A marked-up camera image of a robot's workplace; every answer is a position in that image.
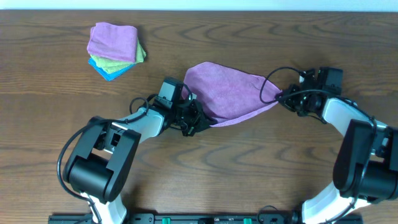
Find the folded purple cloth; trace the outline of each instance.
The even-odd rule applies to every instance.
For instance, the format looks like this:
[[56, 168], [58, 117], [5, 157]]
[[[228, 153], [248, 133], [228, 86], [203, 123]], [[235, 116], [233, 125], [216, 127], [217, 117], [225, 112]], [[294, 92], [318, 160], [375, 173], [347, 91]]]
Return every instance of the folded purple cloth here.
[[[203, 62], [188, 69], [184, 83], [197, 95], [205, 114], [217, 120], [218, 123], [212, 127], [223, 127], [252, 118], [277, 104], [275, 102], [265, 105], [260, 101], [260, 89], [264, 79], [262, 76]], [[268, 81], [262, 98], [270, 101], [280, 92]]]
[[92, 55], [125, 62], [136, 62], [137, 29], [98, 22], [91, 28], [87, 52]]

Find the light blue background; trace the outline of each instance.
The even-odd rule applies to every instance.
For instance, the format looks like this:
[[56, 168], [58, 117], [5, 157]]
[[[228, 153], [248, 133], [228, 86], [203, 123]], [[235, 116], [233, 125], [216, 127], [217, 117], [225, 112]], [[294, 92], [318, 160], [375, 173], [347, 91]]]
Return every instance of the light blue background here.
[[0, 0], [0, 9], [398, 12], [398, 0]]

